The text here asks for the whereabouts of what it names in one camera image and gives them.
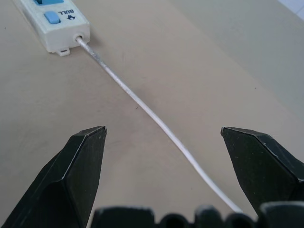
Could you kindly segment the white power strip blue buttons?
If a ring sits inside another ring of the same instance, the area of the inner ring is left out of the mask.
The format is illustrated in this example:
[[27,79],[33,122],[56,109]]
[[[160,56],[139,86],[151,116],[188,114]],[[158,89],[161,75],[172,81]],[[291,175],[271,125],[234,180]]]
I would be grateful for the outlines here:
[[77,38],[90,42],[90,22],[72,0],[13,0],[49,53],[67,56],[80,46]]

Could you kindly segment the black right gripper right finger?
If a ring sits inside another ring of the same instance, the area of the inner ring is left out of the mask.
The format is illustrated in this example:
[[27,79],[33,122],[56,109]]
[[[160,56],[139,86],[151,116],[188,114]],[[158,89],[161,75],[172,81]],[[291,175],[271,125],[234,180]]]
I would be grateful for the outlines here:
[[235,127],[220,133],[255,212],[304,218],[304,163],[266,133]]

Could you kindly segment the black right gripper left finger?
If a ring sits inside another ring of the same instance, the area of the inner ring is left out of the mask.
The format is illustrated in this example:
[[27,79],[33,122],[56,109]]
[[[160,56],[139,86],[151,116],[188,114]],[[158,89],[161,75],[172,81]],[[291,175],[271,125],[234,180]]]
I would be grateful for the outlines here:
[[106,135],[104,126],[72,135],[41,169],[1,228],[86,228]]

